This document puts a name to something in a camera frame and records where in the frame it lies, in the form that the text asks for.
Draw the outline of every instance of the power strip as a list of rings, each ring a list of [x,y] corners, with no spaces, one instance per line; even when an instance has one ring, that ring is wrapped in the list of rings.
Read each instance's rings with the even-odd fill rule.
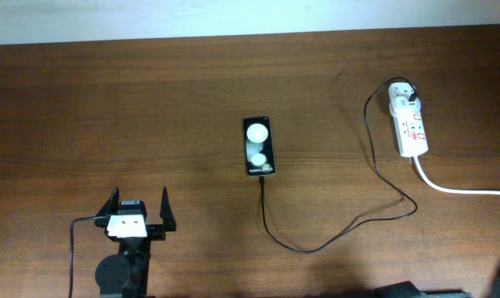
[[[435,185],[421,168],[419,157],[429,150],[426,144],[425,126],[421,116],[421,101],[416,89],[408,83],[393,83],[388,89],[390,94],[390,113],[396,127],[399,153],[414,162],[423,181],[435,190],[462,195],[500,195],[500,190],[453,190]]]
[[[414,96],[414,89],[408,83],[394,83],[388,89],[390,114],[396,127],[399,153],[413,157],[429,150],[426,144],[425,127],[421,116],[421,101]]]

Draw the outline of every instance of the wood grain surface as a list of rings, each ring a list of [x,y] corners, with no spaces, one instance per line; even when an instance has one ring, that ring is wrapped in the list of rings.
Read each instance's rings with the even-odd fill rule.
[[[158,223],[168,187],[178,231],[152,244],[158,297],[307,296],[413,281],[488,292],[500,262],[500,197],[431,189],[399,156],[387,92],[369,108],[380,168],[415,198],[409,219],[370,223],[301,256],[264,232],[246,176],[242,119],[268,116],[272,231],[314,248],[411,204],[374,173],[367,96],[404,75],[422,100],[440,185],[500,189],[500,26],[0,46],[0,297],[68,290],[70,221],[113,187]],[[118,245],[91,223],[75,239],[75,297]]]

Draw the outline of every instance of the black cord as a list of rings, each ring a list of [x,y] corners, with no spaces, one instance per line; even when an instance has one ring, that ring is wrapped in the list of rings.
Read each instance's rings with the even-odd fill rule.
[[[389,220],[405,219],[405,218],[413,215],[417,211],[417,203],[413,200],[413,198],[411,198],[409,195],[405,194],[404,191],[402,191],[399,188],[397,188],[397,186],[395,186],[394,184],[392,184],[390,181],[388,181],[386,178],[384,178],[384,176],[381,174],[381,171],[379,170],[379,167],[377,165],[377,159],[375,157],[375,149],[373,148],[372,134],[369,131],[369,125],[368,125],[367,109],[368,109],[369,102],[372,100],[373,96],[375,96],[387,84],[391,83],[394,80],[398,80],[398,79],[404,80],[405,82],[407,82],[408,84],[410,84],[410,86],[414,90],[414,94],[416,93],[416,89],[414,88],[414,86],[412,85],[412,83],[408,79],[405,79],[403,77],[395,77],[395,78],[391,78],[391,79],[387,80],[386,82],[382,83],[382,85],[379,86],[377,89],[375,89],[375,91],[373,91],[372,95],[370,95],[368,97],[368,100],[364,104],[364,124],[366,124],[366,131],[368,132],[369,145],[372,148],[373,166],[375,167],[375,171],[377,172],[377,175],[379,176],[379,178],[382,179],[382,181],[384,181],[388,185],[390,185],[399,194],[401,194],[401,195],[405,196],[407,199],[409,199],[414,204],[414,209],[411,212],[407,213],[407,214],[403,214],[403,215],[396,216],[396,217],[391,217],[391,218],[375,218],[375,219],[366,219],[366,220],[363,220],[360,223],[355,224],[353,227],[351,227],[351,228],[349,228],[349,229],[347,229],[347,230],[345,230],[345,231],[343,231],[341,233],[338,233],[337,235],[335,235],[334,237],[332,237],[328,242],[324,243],[319,248],[316,248],[316,249],[313,249],[313,250],[302,251],[302,250],[298,250],[298,249],[292,248],[292,247],[290,247],[290,246],[282,243],[280,240],[278,240],[276,237],[274,237],[274,235],[272,235],[272,233],[268,230],[267,218],[265,217],[265,177],[264,176],[260,176],[259,177],[259,184],[261,185],[261,211],[262,211],[262,217],[263,217],[263,225],[265,226],[265,230],[267,231],[268,235],[272,238],[272,240],[274,240],[276,243],[278,243],[279,245],[283,246],[284,248],[286,248],[286,249],[288,249],[288,250],[290,250],[292,252],[297,252],[297,253],[301,253],[301,254],[313,254],[313,253],[317,253],[317,252],[323,250],[324,248],[328,247],[331,243],[333,243],[333,242],[339,240],[340,238],[344,237],[345,235],[353,232],[356,228],[360,227],[363,224],[367,224],[367,223],[370,223],[370,222],[377,222],[377,221],[389,221]]]
[[[71,298],[74,290],[74,226],[78,222],[105,219],[106,216],[92,216],[87,218],[74,219],[70,224],[70,293],[68,297]]]

